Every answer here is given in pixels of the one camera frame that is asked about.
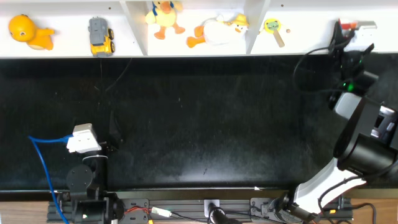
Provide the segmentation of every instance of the blue cable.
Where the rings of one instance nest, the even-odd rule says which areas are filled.
[[[37,143],[37,142],[40,142],[40,143],[68,142],[68,139],[69,139],[70,137],[72,137],[72,136],[65,136],[65,137],[63,137],[63,138],[54,139],[54,140],[44,140],[44,139],[37,139],[37,138],[33,138],[32,136],[29,136],[29,139],[32,141],[33,146],[35,147],[36,152],[37,152],[37,154],[39,155],[40,160],[42,161],[43,168],[44,168],[44,172],[45,172],[45,176],[47,177],[47,181],[49,182],[49,187],[50,187],[50,191],[51,191],[51,196],[52,196],[52,199],[54,200],[55,208],[57,208],[58,213],[60,214],[62,220],[63,220],[66,224],[69,224],[69,222],[68,222],[67,218],[65,218],[65,216],[63,215],[63,213],[62,213],[62,211],[61,211],[61,208],[60,208],[60,206],[59,206],[59,204],[58,204],[58,202],[57,202],[57,198],[56,198],[55,193],[54,193],[54,188],[53,188],[52,183],[51,183],[49,170],[47,169],[47,166],[45,165],[45,162],[44,162],[44,158],[43,158],[43,156],[42,156],[42,153],[40,152],[40,149],[39,149],[39,147],[37,146],[36,143]]]

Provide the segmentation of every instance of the wooden handle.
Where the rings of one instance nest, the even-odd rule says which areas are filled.
[[[280,34],[277,30],[274,30],[274,37],[276,42],[278,43],[279,47],[285,47],[284,40],[280,37]]]

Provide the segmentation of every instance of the green led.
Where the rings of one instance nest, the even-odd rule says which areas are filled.
[[[353,85],[352,83],[350,83],[350,84],[348,85],[347,90],[348,90],[348,91],[353,91],[353,90],[354,90],[354,85]]]

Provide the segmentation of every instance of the yellow duck toy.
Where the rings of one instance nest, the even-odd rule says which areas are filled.
[[[168,27],[174,27],[176,34],[185,32],[185,28],[178,26],[176,23],[177,13],[175,10],[182,10],[182,4],[180,2],[153,1],[152,5],[153,9],[146,15],[145,21],[149,25],[154,23],[160,25],[160,31],[155,33],[156,38],[164,40],[166,38],[166,28]]]
[[[239,40],[248,30],[249,23],[246,16],[238,14],[232,22],[225,22],[223,16],[208,19],[202,26],[195,28],[195,37],[188,37],[187,45],[193,48],[197,44],[207,43],[222,45]]]
[[[52,29],[39,29],[26,15],[19,15],[11,19],[8,29],[11,37],[19,42],[26,42],[35,50],[52,50],[53,43],[50,35],[54,34]]]

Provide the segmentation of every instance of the black toy wheel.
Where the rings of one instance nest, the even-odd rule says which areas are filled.
[[[109,34],[109,38],[111,40],[113,40],[114,39],[114,34],[113,34],[113,30],[112,29],[108,29],[108,34]]]
[[[114,52],[114,50],[115,50],[115,48],[114,48],[114,43],[111,42],[111,51],[112,51],[112,53]]]

